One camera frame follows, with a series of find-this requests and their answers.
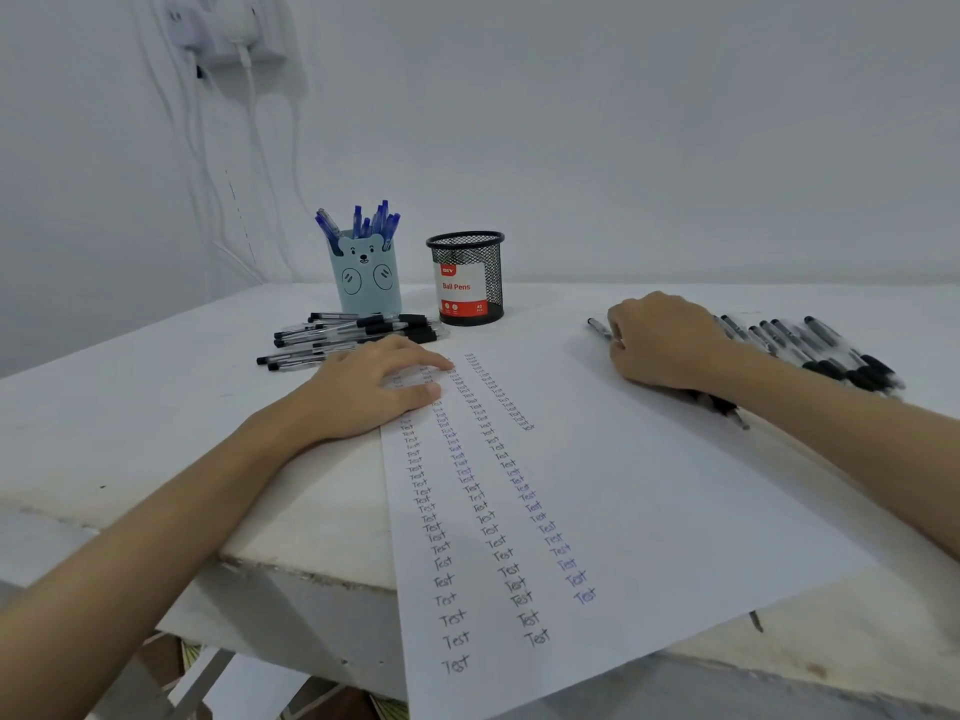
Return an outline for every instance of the power outlet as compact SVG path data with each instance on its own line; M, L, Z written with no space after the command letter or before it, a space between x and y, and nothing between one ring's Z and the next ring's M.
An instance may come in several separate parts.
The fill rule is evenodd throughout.
M163 0L160 14L171 42L190 48L204 68L239 65L240 54L220 32L214 6L218 0ZM249 47L253 63L285 60L279 0L243 0L253 9L260 39Z

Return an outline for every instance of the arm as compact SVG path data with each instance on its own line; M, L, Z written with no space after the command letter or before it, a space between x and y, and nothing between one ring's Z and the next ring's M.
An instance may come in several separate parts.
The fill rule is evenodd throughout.
M0 717L85 717L287 461L438 398L381 386L414 365L453 366L401 337L339 354L19 594L0 612Z
M960 557L960 420L843 386L729 340L704 308L653 292L609 311L632 381L728 399L830 460Z

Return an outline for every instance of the light blue bear pen holder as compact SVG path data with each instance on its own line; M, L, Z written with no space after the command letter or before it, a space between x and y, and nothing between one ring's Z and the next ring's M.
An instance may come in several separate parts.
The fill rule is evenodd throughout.
M362 240L342 237L338 245L342 255L333 251L330 240L326 241L343 313L401 313L401 283L393 243L384 251L383 237L371 235Z

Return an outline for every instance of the pen holder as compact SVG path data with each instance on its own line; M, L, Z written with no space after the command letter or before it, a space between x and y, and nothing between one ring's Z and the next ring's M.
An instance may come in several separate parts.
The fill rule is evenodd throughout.
M503 318L502 232L472 230L426 241L433 253L439 319L450 326L482 326Z
M401 284L393 244L384 250L383 237L372 235L362 240L342 237L338 245L342 255L334 252L329 240L326 242L343 313L401 313Z

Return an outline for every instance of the pen bundle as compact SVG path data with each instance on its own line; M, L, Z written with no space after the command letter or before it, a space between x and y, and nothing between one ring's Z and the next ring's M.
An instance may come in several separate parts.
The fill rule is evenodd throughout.
M730 315L714 315L714 320L727 338L866 392L896 398L906 387L904 379L890 366L869 353L861 353L813 315L804 318L803 324L772 318L746 329Z
M394 235L397 234L397 227L401 223L400 212L390 214L389 203L386 199L376 206L376 213L373 217L363 216L363 209L359 204L353 207L353 229L342 231L333 217L328 214L326 209L318 209L317 216L314 217L317 225L323 231L323 235L330 242L330 250L337 257L342 257L344 252L341 247L341 240L366 240L374 235L380 235L383 238L383 252L390 250L394 243Z
M399 334L415 344L429 344L448 335L437 318L418 313L368 315L359 313L310 313L298 323L273 333L279 349L256 362L271 372L317 367L334 353L353 351L370 341Z

